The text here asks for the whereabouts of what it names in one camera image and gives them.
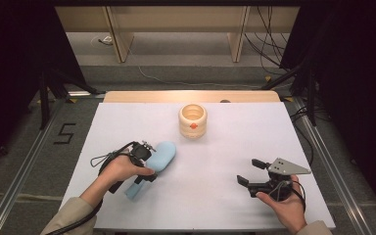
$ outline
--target white tabletop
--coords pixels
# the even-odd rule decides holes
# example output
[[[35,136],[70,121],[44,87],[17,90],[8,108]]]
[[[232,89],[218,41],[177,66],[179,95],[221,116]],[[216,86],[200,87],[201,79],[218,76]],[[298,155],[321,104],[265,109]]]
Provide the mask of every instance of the white tabletop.
[[[178,111],[186,104],[100,104],[87,135],[62,205],[77,197],[96,178],[90,160],[131,142],[162,141],[176,145],[176,155],[152,183],[146,182],[133,200],[123,191],[107,193],[95,228],[116,231],[258,231],[283,228],[276,215],[247,188],[268,180],[252,159],[272,163],[282,158],[310,168],[283,103],[202,103],[208,111],[207,133],[184,138]],[[324,220],[335,228],[312,174],[300,175],[306,192],[307,222]]]

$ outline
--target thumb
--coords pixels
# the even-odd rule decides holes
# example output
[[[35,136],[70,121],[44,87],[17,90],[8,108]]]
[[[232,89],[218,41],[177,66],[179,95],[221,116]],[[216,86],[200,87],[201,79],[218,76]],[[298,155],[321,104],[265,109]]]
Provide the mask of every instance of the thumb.
[[[271,208],[275,207],[274,201],[265,193],[258,192],[256,193],[256,197],[258,197],[262,202],[270,206]]]
[[[139,175],[152,175],[154,173],[155,173],[155,171],[153,169],[151,169],[151,168],[137,167],[136,174],[139,174]]]

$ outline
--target blue sponge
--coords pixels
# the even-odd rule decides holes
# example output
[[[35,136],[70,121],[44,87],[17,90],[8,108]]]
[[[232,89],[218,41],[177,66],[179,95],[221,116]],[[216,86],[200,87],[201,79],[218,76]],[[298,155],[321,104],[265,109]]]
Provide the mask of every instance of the blue sponge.
[[[166,168],[173,157],[175,157],[176,147],[173,142],[164,141],[159,143],[155,150],[157,152],[152,153],[151,158],[146,161],[146,167],[152,168],[155,173],[160,173]],[[133,183],[130,185],[130,187],[124,191],[127,198],[133,199],[142,188],[144,182],[145,180],[142,180],[139,184]]]

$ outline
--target beige sleeve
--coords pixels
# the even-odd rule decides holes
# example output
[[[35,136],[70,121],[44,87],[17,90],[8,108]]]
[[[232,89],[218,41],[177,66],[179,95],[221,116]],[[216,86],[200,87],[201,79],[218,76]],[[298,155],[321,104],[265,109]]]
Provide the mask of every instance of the beige sleeve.
[[[59,228],[68,226],[84,218],[86,215],[93,212],[93,208],[81,198],[70,198],[51,221],[42,230],[41,235],[50,233]],[[96,216],[92,217],[89,221],[81,226],[71,230],[65,234],[93,234],[93,227],[96,224]]]
[[[296,235],[332,235],[332,233],[325,225],[325,222],[317,220],[313,223],[308,224]]]

